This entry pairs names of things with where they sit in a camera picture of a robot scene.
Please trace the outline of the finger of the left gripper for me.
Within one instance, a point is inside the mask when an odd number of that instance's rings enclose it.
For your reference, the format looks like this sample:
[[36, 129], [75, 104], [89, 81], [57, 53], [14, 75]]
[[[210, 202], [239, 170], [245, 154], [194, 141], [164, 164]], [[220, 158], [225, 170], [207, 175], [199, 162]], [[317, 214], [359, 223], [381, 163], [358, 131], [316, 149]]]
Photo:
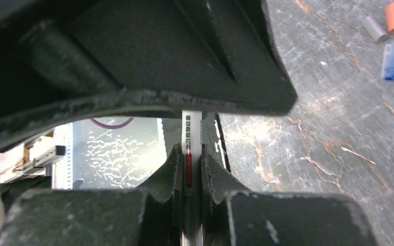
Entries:
[[91, 117], [284, 116], [269, 22], [264, 1], [0, 1], [0, 150]]

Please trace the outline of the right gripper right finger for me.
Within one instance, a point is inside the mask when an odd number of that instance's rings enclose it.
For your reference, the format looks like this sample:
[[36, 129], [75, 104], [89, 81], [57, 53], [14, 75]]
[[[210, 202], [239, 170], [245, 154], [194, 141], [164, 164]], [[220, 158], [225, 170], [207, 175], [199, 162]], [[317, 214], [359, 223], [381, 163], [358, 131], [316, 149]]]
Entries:
[[340, 194], [257, 193], [202, 147], [205, 245], [376, 245], [361, 207]]

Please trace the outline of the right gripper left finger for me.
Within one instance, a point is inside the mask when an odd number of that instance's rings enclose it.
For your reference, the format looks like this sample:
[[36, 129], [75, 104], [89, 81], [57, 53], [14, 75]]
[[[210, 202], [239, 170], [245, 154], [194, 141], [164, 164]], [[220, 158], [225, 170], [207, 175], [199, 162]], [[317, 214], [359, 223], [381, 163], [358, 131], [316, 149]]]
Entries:
[[134, 189], [29, 190], [9, 209], [0, 245], [179, 245], [182, 161], [176, 144]]

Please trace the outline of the white marker red label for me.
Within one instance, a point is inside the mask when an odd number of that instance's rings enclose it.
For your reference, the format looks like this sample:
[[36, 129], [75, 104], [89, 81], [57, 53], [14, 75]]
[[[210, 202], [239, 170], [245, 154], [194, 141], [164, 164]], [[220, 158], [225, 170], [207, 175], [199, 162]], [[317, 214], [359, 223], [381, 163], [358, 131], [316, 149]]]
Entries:
[[202, 229], [202, 113], [182, 112], [183, 181], [182, 181], [182, 243], [203, 245]]

